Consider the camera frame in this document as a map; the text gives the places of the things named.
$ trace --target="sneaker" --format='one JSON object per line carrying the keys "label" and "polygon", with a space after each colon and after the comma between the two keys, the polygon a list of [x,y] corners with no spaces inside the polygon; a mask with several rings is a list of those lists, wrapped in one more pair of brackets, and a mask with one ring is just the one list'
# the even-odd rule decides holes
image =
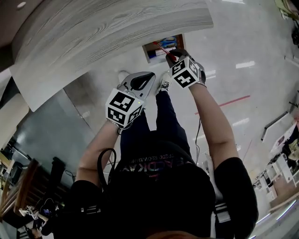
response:
{"label": "sneaker", "polygon": [[157,89],[156,91],[156,95],[161,92],[161,91],[167,91],[168,92],[168,89],[171,85],[171,82],[172,82],[172,79],[171,77],[169,76],[168,72],[165,72],[162,77],[161,77],[161,84],[160,84],[160,87]]}
{"label": "sneaker", "polygon": [[124,81],[124,79],[129,75],[129,73],[125,70],[121,70],[118,72],[118,80],[120,81],[120,84]]}

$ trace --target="open box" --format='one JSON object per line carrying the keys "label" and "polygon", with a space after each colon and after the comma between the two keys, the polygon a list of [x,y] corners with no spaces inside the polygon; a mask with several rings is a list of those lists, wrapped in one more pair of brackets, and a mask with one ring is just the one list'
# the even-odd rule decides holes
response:
{"label": "open box", "polygon": [[[170,36],[164,39],[160,39],[156,41],[161,47],[163,47],[165,50],[170,51],[172,49],[185,49],[184,48],[184,40],[183,35],[175,35]],[[142,46],[145,57],[150,64],[158,64],[161,62],[166,62],[166,54],[163,52],[157,45],[154,43],[149,43],[144,46]]]}

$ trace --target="white cube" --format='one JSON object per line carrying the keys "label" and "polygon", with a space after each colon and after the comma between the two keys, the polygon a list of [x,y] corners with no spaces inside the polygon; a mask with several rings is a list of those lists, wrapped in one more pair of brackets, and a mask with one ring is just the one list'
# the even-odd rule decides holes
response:
{"label": "white cube", "polygon": [[201,76],[199,66],[190,57],[175,64],[168,73],[182,88],[195,84]]}
{"label": "white cube", "polygon": [[126,127],[142,110],[144,102],[128,93],[113,89],[106,102],[106,118]]}

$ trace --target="blue scissors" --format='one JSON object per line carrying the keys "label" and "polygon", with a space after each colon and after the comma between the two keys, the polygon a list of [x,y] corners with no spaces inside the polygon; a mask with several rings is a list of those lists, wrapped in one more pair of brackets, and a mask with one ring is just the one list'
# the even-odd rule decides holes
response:
{"label": "blue scissors", "polygon": [[170,36],[164,38],[162,41],[158,42],[160,47],[167,48],[167,47],[176,47],[177,44],[177,39],[175,36]]}

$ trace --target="glove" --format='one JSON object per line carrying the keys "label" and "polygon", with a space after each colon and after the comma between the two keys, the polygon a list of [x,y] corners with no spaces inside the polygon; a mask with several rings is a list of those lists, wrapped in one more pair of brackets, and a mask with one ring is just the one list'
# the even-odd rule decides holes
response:
{"label": "glove", "polygon": [[196,62],[188,53],[188,51],[186,51],[185,49],[174,49],[171,50],[170,53],[174,56],[178,57],[178,61],[175,62],[173,61],[168,55],[166,55],[166,61],[169,65],[169,67],[173,67],[175,64],[177,64],[178,62],[182,61],[184,58],[186,57],[190,57],[198,66],[200,69],[200,76],[199,76],[199,82],[197,82],[198,84],[202,84],[205,86],[206,83],[206,74],[205,74],[205,69],[203,68],[203,66],[201,64],[199,64],[198,62]]}

